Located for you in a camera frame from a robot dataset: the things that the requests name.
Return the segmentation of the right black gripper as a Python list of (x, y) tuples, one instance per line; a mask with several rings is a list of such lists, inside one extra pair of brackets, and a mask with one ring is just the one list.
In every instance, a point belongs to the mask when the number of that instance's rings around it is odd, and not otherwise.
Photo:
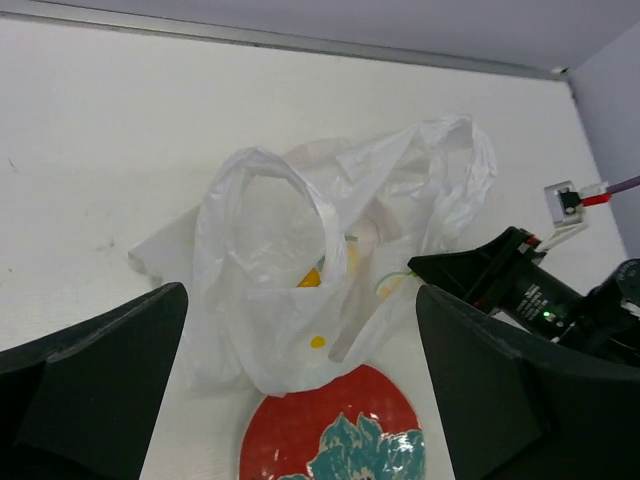
[(503, 312), (527, 331), (605, 360), (639, 358), (639, 260), (622, 262), (583, 296), (540, 267), (530, 232), (509, 227), (466, 252), (416, 256), (409, 269), (486, 314)]

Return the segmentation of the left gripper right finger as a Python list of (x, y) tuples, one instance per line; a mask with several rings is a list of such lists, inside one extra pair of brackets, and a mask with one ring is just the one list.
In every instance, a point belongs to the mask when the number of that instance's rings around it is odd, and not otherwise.
[(458, 479), (636, 479), (639, 371), (420, 287), (416, 314)]

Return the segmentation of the white plastic bag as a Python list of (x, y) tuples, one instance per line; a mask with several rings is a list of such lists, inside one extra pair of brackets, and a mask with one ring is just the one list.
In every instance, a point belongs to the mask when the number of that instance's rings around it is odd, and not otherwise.
[[(179, 378), (213, 393), (312, 390), (369, 360), (416, 290), (411, 258), (452, 249), (497, 176), (467, 116), (277, 155), (240, 150), (200, 204), (134, 247), (188, 293)], [(298, 288), (317, 268), (321, 284)]]

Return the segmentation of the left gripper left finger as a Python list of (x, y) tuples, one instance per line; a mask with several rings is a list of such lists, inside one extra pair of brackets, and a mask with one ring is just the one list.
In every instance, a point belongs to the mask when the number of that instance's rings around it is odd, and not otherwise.
[(2, 351), (2, 478), (139, 478), (187, 308), (169, 283)]

